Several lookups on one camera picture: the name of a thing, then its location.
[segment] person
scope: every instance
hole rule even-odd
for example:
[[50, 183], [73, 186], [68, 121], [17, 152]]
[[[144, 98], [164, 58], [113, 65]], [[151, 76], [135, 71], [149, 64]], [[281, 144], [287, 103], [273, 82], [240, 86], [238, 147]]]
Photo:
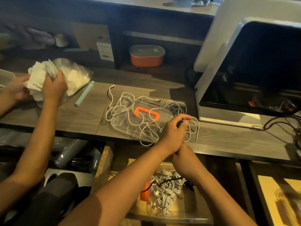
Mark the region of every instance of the person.
[[[24, 87], [29, 75], [15, 78], [0, 93], [0, 116], [17, 102], [30, 98]], [[36, 186], [45, 175], [55, 136], [58, 106], [67, 83], [58, 69], [55, 80], [47, 75], [43, 84], [44, 104], [39, 121], [13, 173], [0, 182], [0, 216]]]
[[255, 226], [256, 223], [206, 170], [193, 150], [184, 144], [188, 122], [182, 122], [179, 128], [176, 125], [181, 120], [191, 119], [189, 115], [179, 114], [169, 121], [159, 141], [149, 151], [81, 202], [59, 226], [119, 225], [155, 169], [170, 155], [176, 171], [204, 196], [215, 224]]

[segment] orange container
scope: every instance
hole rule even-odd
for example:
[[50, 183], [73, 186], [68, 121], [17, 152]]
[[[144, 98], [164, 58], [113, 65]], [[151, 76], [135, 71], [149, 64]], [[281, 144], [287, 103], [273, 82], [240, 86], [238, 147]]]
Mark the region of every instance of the orange container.
[[163, 63], [165, 50], [157, 45], [133, 45], [130, 54], [136, 67], [157, 67]]

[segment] upper shelf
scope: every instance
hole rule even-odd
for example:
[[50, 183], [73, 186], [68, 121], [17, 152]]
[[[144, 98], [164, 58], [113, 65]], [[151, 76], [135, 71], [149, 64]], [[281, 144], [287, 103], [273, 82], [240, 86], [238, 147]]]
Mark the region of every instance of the upper shelf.
[[192, 5], [192, 0], [92, 0], [122, 5], [149, 7], [186, 13], [215, 16], [219, 3], [210, 3], [205, 7]]

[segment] tangled white cable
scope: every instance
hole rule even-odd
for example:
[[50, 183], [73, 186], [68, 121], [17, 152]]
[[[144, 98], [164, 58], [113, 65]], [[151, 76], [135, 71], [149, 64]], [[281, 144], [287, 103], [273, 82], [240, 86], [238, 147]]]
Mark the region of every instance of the tangled white cable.
[[[181, 176], [175, 171], [161, 170], [163, 175], [153, 176], [153, 181], [156, 181], [157, 184], [164, 182], [171, 178], [180, 178]], [[156, 184], [153, 184], [151, 190], [156, 196], [156, 202], [152, 203], [152, 207], [157, 207], [161, 209], [164, 213], [167, 211], [171, 212], [172, 202], [176, 200], [177, 194], [181, 193], [182, 186], [185, 182], [185, 179], [173, 180], [163, 183], [160, 187]]]
[[[150, 140], [152, 140], [153, 142], [156, 143], [156, 142], [159, 140], [159, 135], [158, 135], [155, 131], [153, 131], [153, 130], [151, 129], [151, 127], [156, 127], [156, 128], [158, 128], [159, 131], [160, 131], [160, 133], [161, 133], [163, 129], [160, 128], [160, 126], [157, 124], [157, 121], [163, 120], [163, 119], [169, 121], [167, 118], [160, 118], [160, 119], [154, 121], [153, 118], [151, 117], [151, 112], [152, 112], [152, 110], [154, 110], [154, 109], [164, 109], [164, 108], [166, 108], [166, 107], [168, 107], [168, 106], [172, 106], [172, 107], [177, 111], [177, 114], [179, 114], [179, 113], [185, 113], [185, 114], [186, 114], [186, 113], [187, 113], [187, 107], [185, 106], [184, 103], [182, 103], [182, 102], [174, 102], [174, 101], [167, 101], [167, 102], [166, 102], [166, 105], [165, 105], [164, 107], [160, 107], [160, 108], [152, 108], [152, 109], [149, 111], [149, 117], [150, 117], [150, 119], [151, 119], [152, 121], [151, 121], [151, 122], [145, 122], [144, 115], [143, 115], [141, 112], [139, 112], [139, 111], [134, 111], [134, 105], [135, 105], [135, 102], [141, 100], [141, 98], [147, 98], [147, 99], [149, 99], [149, 100], [153, 100], [153, 101], [157, 101], [157, 102], [159, 102], [160, 100], [159, 100], [159, 99], [148, 98], [148, 97], [146, 97], [146, 96], [141, 96], [141, 97], [135, 98], [135, 96], [134, 96], [133, 94], [128, 93], [128, 92], [123, 92], [123, 93], [121, 94], [121, 97], [119, 98], [119, 100], [118, 100], [117, 103], [115, 104], [115, 106], [111, 107], [111, 105], [112, 105], [112, 103], [113, 103], [113, 95], [112, 95], [112, 92], [111, 92], [111, 88], [113, 88], [114, 86], [115, 86], [115, 85], [112, 85], [112, 86], [109, 88], [109, 90], [108, 90], [108, 93], [109, 93], [108, 97], [110, 98], [110, 96], [111, 96], [112, 98], [111, 98], [111, 103], [109, 104], [109, 107], [108, 107], [108, 111], [107, 111], [107, 113], [106, 113], [106, 121], [110, 122], [115, 116], [117, 116], [117, 115], [119, 115], [119, 114], [121, 114], [121, 113], [124, 113], [124, 112], [127, 113], [128, 121], [130, 122], [130, 124], [133, 125], [133, 126], [138, 126], [138, 127], [139, 127], [139, 129], [140, 129], [140, 139], [141, 139], [141, 136], [142, 136], [142, 135], [145, 135], [145, 136], [148, 137]], [[122, 100], [125, 99], [125, 98], [128, 99], [128, 100], [131, 102], [131, 105], [128, 106], [128, 107], [125, 106], [125, 105], [123, 105], [123, 104], [121, 103]], [[182, 106], [185, 107], [185, 109], [186, 109], [185, 112], [184, 112], [184, 110], [182, 109], [182, 107], [181, 107], [179, 104], [182, 104]], [[135, 112], [135, 113], [139, 113], [139, 114], [142, 116], [142, 121], [141, 121], [141, 123], [139, 123], [139, 124], [133, 124], [133, 123], [130, 121], [130, 114], [129, 114], [129, 111], [133, 111], [133, 112]], [[195, 125], [195, 127], [196, 127], [196, 130], [195, 130], [195, 131], [191, 130], [190, 124], [188, 124], [188, 131], [187, 131], [186, 133], [188, 133], [188, 136], [189, 136], [189, 137], [188, 137], [188, 140], [186, 140], [185, 142], [189, 141], [191, 135], [194, 134], [194, 133], [197, 134], [197, 136], [196, 136], [196, 141], [198, 140], [198, 134], [199, 134], [199, 127], [200, 127], [200, 124], [199, 124], [199, 121], [198, 121], [197, 118], [194, 117], [194, 119], [197, 120], [197, 124], [196, 124], [193, 120], [190, 120], [189, 122], [193, 122], [193, 123], [194, 123], [194, 125]], [[140, 143], [141, 143], [141, 145], [146, 146], [146, 147], [153, 144], [153, 143], [150, 143], [150, 144], [148, 144], [148, 145], [145, 145], [145, 144], [143, 144], [143, 143], [141, 142], [141, 140], [140, 140]]]

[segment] white monitor base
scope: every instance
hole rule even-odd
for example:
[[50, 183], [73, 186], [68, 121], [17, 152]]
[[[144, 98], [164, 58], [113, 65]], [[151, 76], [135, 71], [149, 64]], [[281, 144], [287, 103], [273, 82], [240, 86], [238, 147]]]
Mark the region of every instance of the white monitor base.
[[199, 121], [262, 129], [260, 115], [198, 106]]

